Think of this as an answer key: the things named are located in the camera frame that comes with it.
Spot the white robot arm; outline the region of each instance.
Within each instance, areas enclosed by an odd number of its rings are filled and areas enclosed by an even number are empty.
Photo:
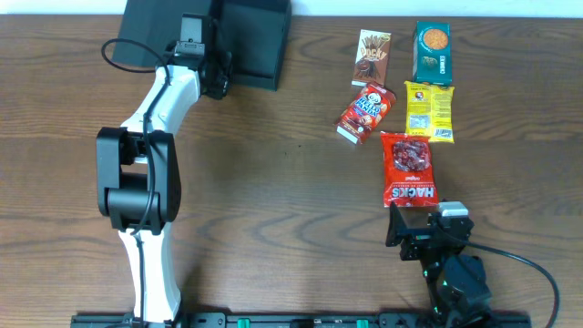
[[[151,125],[148,132],[155,130],[171,133],[176,136],[182,120],[190,107],[200,97],[199,72],[188,67],[169,66],[170,86],[165,90],[159,102],[151,113]],[[142,132],[144,113],[158,94],[166,80],[163,67],[156,71],[156,80],[152,89],[138,108],[136,113],[126,120],[121,127],[130,132]],[[136,157],[136,163],[147,164],[145,157]],[[128,228],[119,232],[128,252],[136,304],[134,316],[143,316],[149,323],[164,323],[174,321],[180,306],[180,290],[174,277],[174,263],[171,252],[172,223],[164,225],[159,235],[150,230],[141,230],[137,233],[143,247],[143,277],[144,277],[144,313],[141,314],[141,275],[140,254],[136,238],[131,235],[134,229]]]
[[[185,41],[178,41],[169,57],[175,65],[156,70],[151,90],[120,128],[102,128],[97,135],[97,203],[128,251],[134,317],[148,323],[174,322],[180,306],[170,248],[181,193],[174,137],[201,94],[220,99],[229,85],[230,53],[209,46],[211,18],[185,14],[182,25]],[[148,175],[121,168],[134,163],[147,164]]]

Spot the hacks candy bag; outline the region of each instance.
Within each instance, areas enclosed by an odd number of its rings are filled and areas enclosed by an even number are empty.
[[[429,137],[381,132],[384,148],[384,206],[434,206],[435,189]]]

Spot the black cable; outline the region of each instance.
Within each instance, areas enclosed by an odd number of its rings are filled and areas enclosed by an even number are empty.
[[[437,229],[440,230],[447,238],[449,238],[452,241],[461,243],[461,244],[468,246],[468,247],[473,247],[473,248],[476,248],[476,249],[479,249],[482,251],[493,252],[494,254],[506,256],[507,258],[523,262],[524,264],[531,266],[531,267],[537,269],[540,273],[542,273],[548,279],[548,282],[550,282],[550,285],[553,287],[553,294],[555,297],[555,301],[553,302],[553,312],[550,314],[550,318],[548,319],[546,327],[550,328],[555,324],[555,321],[557,320],[557,317],[558,317],[558,308],[560,305],[560,292],[558,290],[558,285],[557,285],[557,282],[555,281],[555,278],[553,278],[553,276],[545,268],[541,267],[540,265],[534,263],[533,261],[531,261],[527,258],[524,258],[520,255],[513,254],[513,253],[508,252],[508,251],[502,251],[499,249],[495,249],[493,247],[473,243],[471,241],[462,241],[460,239],[457,239],[456,237],[445,232],[439,226],[439,224],[437,224]]]
[[[144,273],[144,247],[142,245],[142,240],[139,238],[139,236],[134,236],[134,238],[136,239],[136,245],[138,246],[138,253],[139,253],[139,326],[140,327],[144,327],[144,314],[145,314],[145,306],[144,306],[144,291],[145,291],[145,285],[144,285],[144,278],[145,278],[145,273]]]
[[[156,69],[136,70],[136,69],[125,68],[125,67],[122,67],[118,64],[115,64],[114,62],[109,60],[109,58],[107,58],[107,56],[106,56],[106,48],[107,48],[107,46],[109,46],[110,44],[113,44],[113,43],[128,43],[128,44],[131,44],[134,46],[141,47],[142,49],[144,49],[144,50],[148,51],[150,54],[152,54],[155,58],[157,58],[158,61],[160,63],[162,63],[162,66],[164,67],[164,70],[166,72],[166,79],[164,81],[164,85],[162,86],[162,88],[160,89],[158,94],[154,97],[152,102],[149,104],[148,109],[144,113],[144,117],[142,119],[142,121],[143,121],[142,133],[143,133],[143,138],[144,138],[144,145],[146,147],[146,157],[148,159],[149,193],[148,193],[148,201],[146,203],[146,208],[144,209],[144,214],[142,215],[142,218],[140,219],[139,224],[136,227],[136,229],[134,229],[130,233],[130,235],[134,236],[134,238],[136,239],[136,244],[138,245],[139,289],[140,289],[140,310],[139,310],[140,314],[139,314],[139,317],[140,317],[140,327],[144,327],[144,312],[145,312],[144,311],[144,309],[145,309],[145,306],[144,306],[144,290],[145,290],[145,286],[144,286],[144,276],[145,276],[145,273],[144,273],[144,250],[142,247],[142,240],[136,234],[144,228],[144,225],[146,224],[146,221],[148,220],[148,215],[149,215],[149,212],[151,210],[152,203],[154,202],[154,197],[155,197],[154,189],[156,187],[156,171],[154,170],[154,156],[152,155],[152,147],[151,147],[151,144],[149,142],[148,124],[150,122],[150,117],[151,117],[152,111],[156,107],[156,104],[158,104],[160,98],[164,94],[164,91],[166,91],[166,89],[170,85],[170,71],[168,69],[168,63],[164,64],[164,59],[162,58],[162,56],[160,56],[158,53],[156,53],[156,51],[154,51],[152,48],[150,48],[149,46],[146,46],[142,43],[139,43],[138,41],[129,40],[129,39],[125,39],[125,38],[114,38],[114,39],[108,40],[101,47],[101,56],[103,57],[103,59],[108,64],[110,64],[111,66],[113,66],[117,69],[121,69],[123,71],[130,72],[130,73],[155,73],[156,72]],[[115,323],[115,324],[109,325],[107,328],[126,327],[126,326],[131,327],[131,323]]]

